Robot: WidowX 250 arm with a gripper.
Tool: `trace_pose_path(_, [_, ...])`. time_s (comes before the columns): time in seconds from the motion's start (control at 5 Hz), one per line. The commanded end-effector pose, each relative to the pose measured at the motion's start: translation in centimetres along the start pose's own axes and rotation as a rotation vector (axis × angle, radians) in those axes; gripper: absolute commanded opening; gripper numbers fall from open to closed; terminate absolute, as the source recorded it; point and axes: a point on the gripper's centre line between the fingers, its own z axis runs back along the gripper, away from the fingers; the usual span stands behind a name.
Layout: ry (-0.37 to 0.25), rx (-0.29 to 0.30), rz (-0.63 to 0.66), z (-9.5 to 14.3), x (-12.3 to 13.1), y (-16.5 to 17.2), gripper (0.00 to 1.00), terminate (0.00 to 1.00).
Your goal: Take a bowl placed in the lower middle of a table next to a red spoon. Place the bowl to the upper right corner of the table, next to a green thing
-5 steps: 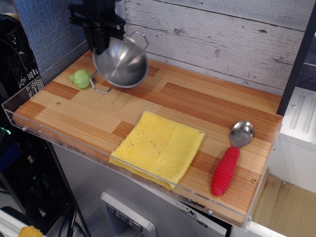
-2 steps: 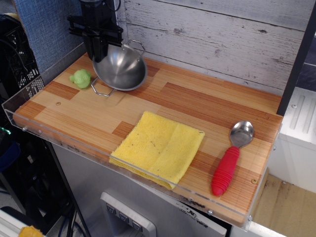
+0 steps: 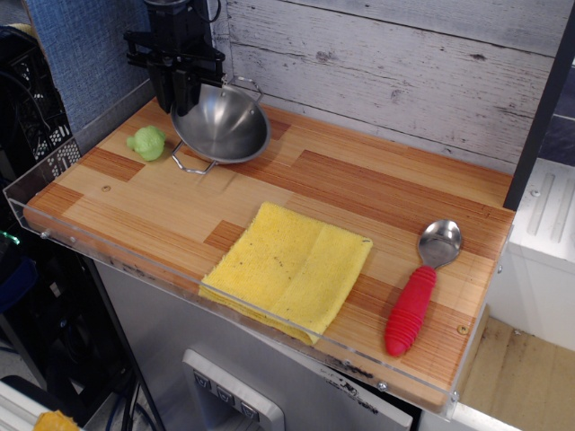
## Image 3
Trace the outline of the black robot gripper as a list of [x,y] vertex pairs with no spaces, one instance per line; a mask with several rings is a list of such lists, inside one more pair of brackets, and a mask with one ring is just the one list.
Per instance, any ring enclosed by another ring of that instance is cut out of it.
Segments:
[[209,11],[207,1],[146,1],[149,29],[126,31],[128,62],[145,68],[160,107],[175,101],[179,116],[198,104],[201,84],[220,87],[226,56],[213,47],[211,25],[222,5]]

